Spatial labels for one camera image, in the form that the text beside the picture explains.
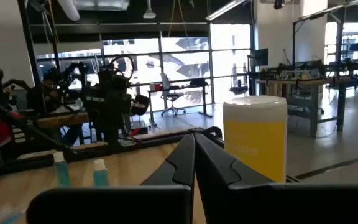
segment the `monitor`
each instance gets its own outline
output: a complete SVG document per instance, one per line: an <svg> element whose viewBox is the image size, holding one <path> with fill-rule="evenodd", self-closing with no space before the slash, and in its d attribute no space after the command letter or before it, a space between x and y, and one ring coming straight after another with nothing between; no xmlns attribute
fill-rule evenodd
<svg viewBox="0 0 358 224"><path fill-rule="evenodd" d="M269 49L260 49L255 51L255 66L269 65Z"/></svg>

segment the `workbench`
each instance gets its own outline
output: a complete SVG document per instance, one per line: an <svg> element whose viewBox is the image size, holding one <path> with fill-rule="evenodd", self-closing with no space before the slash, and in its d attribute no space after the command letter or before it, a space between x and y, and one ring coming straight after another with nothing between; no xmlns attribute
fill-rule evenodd
<svg viewBox="0 0 358 224"><path fill-rule="evenodd" d="M45 129L61 128L62 126L83 124L89 121L90 119L87 112L79 112L77 114L41 118L38 120L38 127Z"/></svg>
<svg viewBox="0 0 358 224"><path fill-rule="evenodd" d="M351 78L325 78L318 80L256 80L261 84L262 95L281 96L287 99L288 105L309 108L309 112L288 109L288 115L299 116L310 120L310 136L316 137L317 125L328 121L336 121L337 131L342 131L345 114L345 98L346 88L345 83L349 82ZM329 118L319 119L318 115L318 93L319 86L325 84L332 84L338 86L338 104L337 115ZM292 86L308 86L310 88L310 97L293 97L291 95Z"/></svg>
<svg viewBox="0 0 358 224"><path fill-rule="evenodd" d="M110 184L112 186L139 185L161 165L176 145L177 143L166 144L103 157L109 171ZM68 166L73 187L93 186L93 159L72 162ZM0 222L3 221L1 218L4 213L9 211L10 215L20 213L36 195L57 185L54 167L0 176ZM25 215L15 223L26 223ZM195 182L193 223L206 223L197 182Z"/></svg>

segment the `wooden table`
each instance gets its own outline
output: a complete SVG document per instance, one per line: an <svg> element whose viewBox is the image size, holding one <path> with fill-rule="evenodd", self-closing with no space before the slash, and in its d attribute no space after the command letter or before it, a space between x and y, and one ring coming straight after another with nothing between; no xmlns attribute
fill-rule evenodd
<svg viewBox="0 0 358 224"><path fill-rule="evenodd" d="M76 124L83 124L89 122L87 112L80 112L78 114L56 116L51 118L41 118L38 120L38 127L40 128L60 128L62 126L71 126Z"/></svg>
<svg viewBox="0 0 358 224"><path fill-rule="evenodd" d="M167 144L104 157L109 170L110 184L112 186L139 185L161 165L176 145ZM93 159L70 163L69 172L72 186L93 186ZM53 167L0 176L0 221L4 212L19 213L27 208L36 195L54 187L57 187L57 180ZM16 223L26 223L25 216ZM197 183L193 223L206 223Z"/></svg>

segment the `small bottle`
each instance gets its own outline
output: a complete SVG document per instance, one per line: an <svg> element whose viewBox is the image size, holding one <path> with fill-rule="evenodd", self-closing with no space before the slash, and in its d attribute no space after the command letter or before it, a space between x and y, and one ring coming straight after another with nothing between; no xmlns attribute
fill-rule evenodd
<svg viewBox="0 0 358 224"><path fill-rule="evenodd" d="M103 159L93 161L94 173L93 182L95 187L109 187L109 174Z"/></svg>
<svg viewBox="0 0 358 224"><path fill-rule="evenodd" d="M67 162L63 156L63 152L53 153L55 161L56 176L60 187L70 186L70 176L68 175Z"/></svg>

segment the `window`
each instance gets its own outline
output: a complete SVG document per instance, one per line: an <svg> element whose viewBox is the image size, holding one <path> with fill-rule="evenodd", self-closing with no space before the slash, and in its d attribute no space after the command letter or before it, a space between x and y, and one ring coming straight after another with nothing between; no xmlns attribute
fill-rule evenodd
<svg viewBox="0 0 358 224"><path fill-rule="evenodd" d="M241 86L244 86L244 77L224 77L224 78L215 78L214 82L218 85L214 86L215 92L215 103L223 103L225 100L236 97L236 95L230 91L230 88L237 86L238 80L241 81Z"/></svg>
<svg viewBox="0 0 358 224"><path fill-rule="evenodd" d="M163 52L208 50L208 37L166 37L162 39Z"/></svg>
<svg viewBox="0 0 358 224"><path fill-rule="evenodd" d="M327 45L326 50L327 50L327 53L335 53L336 46L335 45Z"/></svg>
<svg viewBox="0 0 358 224"><path fill-rule="evenodd" d="M131 83L150 83L161 81L161 65L158 54L143 56L131 56L134 61L134 74L130 80ZM114 57L106 58L108 65ZM120 58L115 61L115 66L129 77L132 70L131 63L127 58Z"/></svg>
<svg viewBox="0 0 358 224"><path fill-rule="evenodd" d="M358 22L345 22L343 24L343 38L358 43Z"/></svg>
<svg viewBox="0 0 358 224"><path fill-rule="evenodd" d="M249 24L212 24L211 38L213 50L249 49Z"/></svg>
<svg viewBox="0 0 358 224"><path fill-rule="evenodd" d="M135 98L136 91L137 91L136 89L140 90L140 94L142 96L149 97L148 91L150 90L150 87L148 85L130 87L129 89L127 89L127 93L130 94L132 96L132 98ZM164 109L164 99L161 98L162 92L151 93L150 96L151 96L150 99L152 101L153 111L163 110Z"/></svg>
<svg viewBox="0 0 358 224"><path fill-rule="evenodd" d="M225 50L212 54L214 76L220 77L247 71L250 50Z"/></svg>
<svg viewBox="0 0 358 224"><path fill-rule="evenodd" d="M326 24L326 37L325 43L326 44L336 44L336 32L338 24L336 22L327 22Z"/></svg>
<svg viewBox="0 0 358 224"><path fill-rule="evenodd" d="M81 59L81 60L61 60L60 66L62 70L66 69L68 66L71 65L71 63L76 62L82 62L85 66L88 67L87 72L87 80L91 82L91 86L94 86L95 84L99 83L99 77L98 77L98 69L99 66L96 65L96 59ZM38 69L40 71L41 78L44 74L48 73L50 69L55 68L55 61L43 61L38 62ZM72 84L68 87L69 89L80 89L82 87L81 80L75 79L73 80Z"/></svg>
<svg viewBox="0 0 358 224"><path fill-rule="evenodd" d="M209 85L211 84L210 80L205 80ZM188 82L178 82L178 83L172 83L172 85L187 85ZM184 90L177 90L176 92L184 93L185 95L182 97L179 97L175 101L176 107L187 107L187 106L198 106L203 104L203 89L200 88L187 88ZM211 90L209 86L205 87L205 99L206 103L211 103Z"/></svg>
<svg viewBox="0 0 358 224"><path fill-rule="evenodd" d="M156 53L158 38L103 41L105 55Z"/></svg>
<svg viewBox="0 0 358 224"><path fill-rule="evenodd" d="M210 76L208 52L164 54L163 62L171 81Z"/></svg>
<svg viewBox="0 0 358 224"><path fill-rule="evenodd" d="M90 50L76 50L71 52L59 53L59 58L70 58L70 57L89 57L95 55L101 55L100 49L90 49ZM37 55L37 59L44 58L55 58L55 54L44 54Z"/></svg>

